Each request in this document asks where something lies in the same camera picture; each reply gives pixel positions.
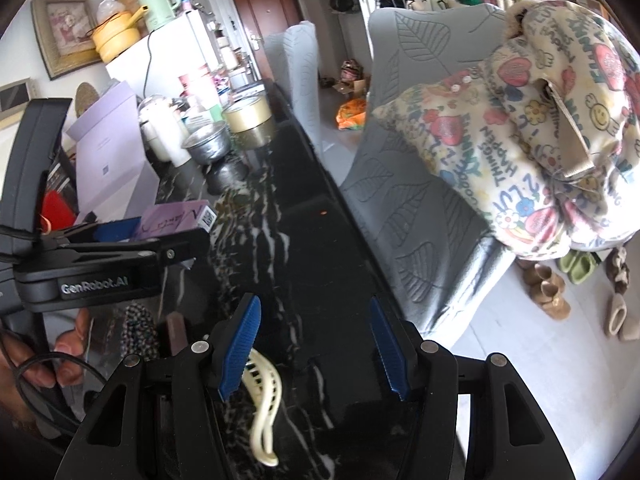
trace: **green electric kettle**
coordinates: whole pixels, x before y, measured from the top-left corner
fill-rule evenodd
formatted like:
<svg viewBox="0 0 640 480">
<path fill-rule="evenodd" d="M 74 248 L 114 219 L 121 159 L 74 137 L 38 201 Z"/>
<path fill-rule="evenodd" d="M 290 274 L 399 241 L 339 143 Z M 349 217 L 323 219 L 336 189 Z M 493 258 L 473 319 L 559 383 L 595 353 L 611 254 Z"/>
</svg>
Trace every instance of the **green electric kettle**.
<svg viewBox="0 0 640 480">
<path fill-rule="evenodd" d="M 145 15 L 146 28 L 149 32 L 158 30 L 175 18 L 175 10 L 180 7 L 180 0 L 138 0 L 140 6 L 148 7 Z"/>
</svg>

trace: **qr code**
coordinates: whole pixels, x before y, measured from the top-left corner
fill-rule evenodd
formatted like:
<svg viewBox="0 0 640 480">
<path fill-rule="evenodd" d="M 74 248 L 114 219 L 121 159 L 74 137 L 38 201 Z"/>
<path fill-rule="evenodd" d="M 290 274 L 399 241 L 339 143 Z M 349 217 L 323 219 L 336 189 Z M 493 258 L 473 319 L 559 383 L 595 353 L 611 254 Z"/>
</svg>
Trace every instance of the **qr code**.
<svg viewBox="0 0 640 480">
<path fill-rule="evenodd" d="M 211 225 L 213 224 L 214 218 L 213 218 L 213 213 L 211 212 L 211 209 L 207 208 L 204 211 L 204 215 L 202 215 L 202 222 L 204 222 L 204 225 L 206 225 L 207 227 L 211 227 Z"/>
</svg>

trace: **orange plastic bag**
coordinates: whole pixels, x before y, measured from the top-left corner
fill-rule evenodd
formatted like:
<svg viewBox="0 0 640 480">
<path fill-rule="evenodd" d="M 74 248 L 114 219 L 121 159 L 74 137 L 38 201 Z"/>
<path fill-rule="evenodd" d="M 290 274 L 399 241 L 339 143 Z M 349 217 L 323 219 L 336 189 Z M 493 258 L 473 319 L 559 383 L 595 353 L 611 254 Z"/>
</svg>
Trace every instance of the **orange plastic bag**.
<svg viewBox="0 0 640 480">
<path fill-rule="evenodd" d="M 363 98 L 352 99 L 345 102 L 335 117 L 339 130 L 360 130 L 364 127 L 366 117 L 367 100 Z"/>
</svg>

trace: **white refrigerator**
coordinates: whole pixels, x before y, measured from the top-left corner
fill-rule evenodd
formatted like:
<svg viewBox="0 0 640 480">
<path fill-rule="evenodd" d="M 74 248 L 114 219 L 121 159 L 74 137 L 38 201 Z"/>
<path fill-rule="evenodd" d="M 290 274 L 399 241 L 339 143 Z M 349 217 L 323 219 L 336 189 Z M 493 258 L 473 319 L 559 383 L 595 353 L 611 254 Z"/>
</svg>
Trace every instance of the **white refrigerator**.
<svg viewBox="0 0 640 480">
<path fill-rule="evenodd" d="M 204 15 L 190 10 L 124 51 L 107 64 L 107 72 L 129 83 L 141 98 L 153 94 L 176 98 L 184 90 L 180 76 L 205 64 L 215 72 L 222 66 L 222 56 Z"/>
</svg>

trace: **smiley face print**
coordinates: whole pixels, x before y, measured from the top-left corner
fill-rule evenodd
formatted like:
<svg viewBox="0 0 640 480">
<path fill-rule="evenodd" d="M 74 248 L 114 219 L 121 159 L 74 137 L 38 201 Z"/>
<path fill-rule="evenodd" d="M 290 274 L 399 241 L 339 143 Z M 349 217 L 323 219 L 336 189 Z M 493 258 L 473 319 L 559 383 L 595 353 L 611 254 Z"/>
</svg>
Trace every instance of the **smiley face print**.
<svg viewBox="0 0 640 480">
<path fill-rule="evenodd" d="M 584 103 L 589 109 L 589 117 L 593 126 L 601 132 L 607 132 L 610 136 L 615 137 L 620 129 L 620 124 L 611 118 L 609 109 L 599 103 L 594 94 L 588 94 L 584 99 Z"/>
</svg>

